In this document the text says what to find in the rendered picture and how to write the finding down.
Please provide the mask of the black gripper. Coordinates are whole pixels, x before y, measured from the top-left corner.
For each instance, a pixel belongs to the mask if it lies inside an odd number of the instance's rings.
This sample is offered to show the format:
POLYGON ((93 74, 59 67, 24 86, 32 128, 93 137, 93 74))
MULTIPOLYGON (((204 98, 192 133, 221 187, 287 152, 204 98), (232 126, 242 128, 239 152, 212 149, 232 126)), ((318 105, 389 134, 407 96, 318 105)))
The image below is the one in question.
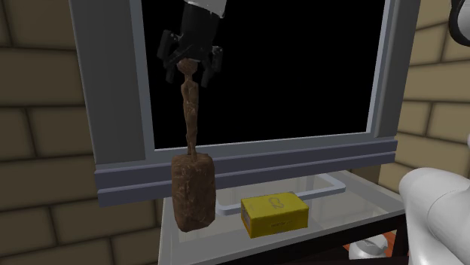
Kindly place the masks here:
POLYGON ((212 46, 219 20, 217 14, 187 2, 182 15, 181 36, 163 30, 157 57, 166 69, 168 83, 174 80, 177 62, 184 58, 201 61, 204 68, 202 87, 207 87, 212 76, 221 71, 224 50, 212 46))

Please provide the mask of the yellow box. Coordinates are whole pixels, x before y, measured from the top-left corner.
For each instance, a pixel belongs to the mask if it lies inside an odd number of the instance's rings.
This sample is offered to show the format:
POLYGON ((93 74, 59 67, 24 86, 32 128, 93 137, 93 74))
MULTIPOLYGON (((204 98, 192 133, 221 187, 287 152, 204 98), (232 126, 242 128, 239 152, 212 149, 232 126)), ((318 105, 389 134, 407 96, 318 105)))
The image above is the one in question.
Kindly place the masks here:
POLYGON ((309 210, 295 193, 241 199, 241 219, 251 239, 307 228, 309 210))

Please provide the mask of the glass top table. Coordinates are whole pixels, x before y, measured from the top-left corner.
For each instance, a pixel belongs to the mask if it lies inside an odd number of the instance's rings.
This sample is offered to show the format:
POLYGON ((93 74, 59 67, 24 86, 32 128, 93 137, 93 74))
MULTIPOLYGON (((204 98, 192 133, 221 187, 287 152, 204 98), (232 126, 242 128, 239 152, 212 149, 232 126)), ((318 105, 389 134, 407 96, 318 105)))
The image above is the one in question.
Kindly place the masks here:
POLYGON ((218 213, 206 228, 182 232, 170 198, 163 201, 158 265, 277 265, 397 229, 401 197, 347 171, 218 190, 218 213), (308 226, 255 239, 240 200, 271 193, 306 195, 308 226))

